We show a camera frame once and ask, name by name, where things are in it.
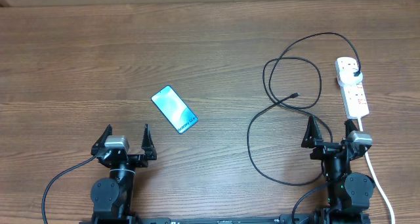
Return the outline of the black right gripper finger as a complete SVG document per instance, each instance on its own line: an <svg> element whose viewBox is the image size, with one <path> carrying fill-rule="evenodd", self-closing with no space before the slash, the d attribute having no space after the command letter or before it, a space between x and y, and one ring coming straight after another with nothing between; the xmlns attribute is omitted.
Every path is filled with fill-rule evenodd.
<svg viewBox="0 0 420 224"><path fill-rule="evenodd" d="M351 119L345 121L345 140L355 141L355 136L358 132L358 128Z"/></svg>
<svg viewBox="0 0 420 224"><path fill-rule="evenodd" d="M308 118L306 132L304 134L301 146L303 148L315 148L324 141L321 131L316 123L314 116Z"/></svg>

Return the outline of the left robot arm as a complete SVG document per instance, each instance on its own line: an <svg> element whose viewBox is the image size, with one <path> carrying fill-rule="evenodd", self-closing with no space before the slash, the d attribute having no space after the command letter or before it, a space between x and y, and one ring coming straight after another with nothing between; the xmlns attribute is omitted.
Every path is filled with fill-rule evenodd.
<svg viewBox="0 0 420 224"><path fill-rule="evenodd" d="M157 159L149 125L144 126L142 154L129 154L129 142L123 135L113 135L107 126L92 146L91 154L110 170L108 177L99 179L91 188L93 215L91 223L140 223L141 218L131 210L135 170L147 168Z"/></svg>

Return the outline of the smartphone with teal screen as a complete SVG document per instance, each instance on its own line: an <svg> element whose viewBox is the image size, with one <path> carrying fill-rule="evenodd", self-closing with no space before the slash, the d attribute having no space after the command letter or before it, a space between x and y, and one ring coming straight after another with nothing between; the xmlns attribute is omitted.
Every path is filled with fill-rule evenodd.
<svg viewBox="0 0 420 224"><path fill-rule="evenodd" d="M179 134L198 122L198 117L170 85L154 94L151 100Z"/></svg>

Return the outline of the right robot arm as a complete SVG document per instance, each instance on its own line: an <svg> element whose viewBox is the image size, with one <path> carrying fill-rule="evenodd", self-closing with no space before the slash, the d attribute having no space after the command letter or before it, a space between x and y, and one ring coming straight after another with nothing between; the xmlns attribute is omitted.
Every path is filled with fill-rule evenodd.
<svg viewBox="0 0 420 224"><path fill-rule="evenodd" d="M308 119L301 143L311 148L312 160L322 162L325 185L305 196L327 189L328 206L316 209L309 215L307 223L369 223L369 208L375 181L363 173L352 172L350 162L359 159L371 148L371 135L359 130L352 120L345 122L345 138L340 143L325 142L313 116Z"/></svg>

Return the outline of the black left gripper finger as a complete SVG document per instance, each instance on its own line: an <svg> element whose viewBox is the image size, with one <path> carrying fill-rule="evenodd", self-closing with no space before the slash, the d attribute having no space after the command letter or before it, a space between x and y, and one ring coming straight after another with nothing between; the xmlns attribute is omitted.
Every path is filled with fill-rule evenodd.
<svg viewBox="0 0 420 224"><path fill-rule="evenodd" d="M152 135L149 125L146 123L144 126L144 135L142 139L142 150L147 160L157 160L156 148L152 141Z"/></svg>
<svg viewBox="0 0 420 224"><path fill-rule="evenodd" d="M98 138L98 140L91 147L91 155L97 155L101 148L104 148L104 144L108 136L112 135L112 126L108 124L104 132Z"/></svg>

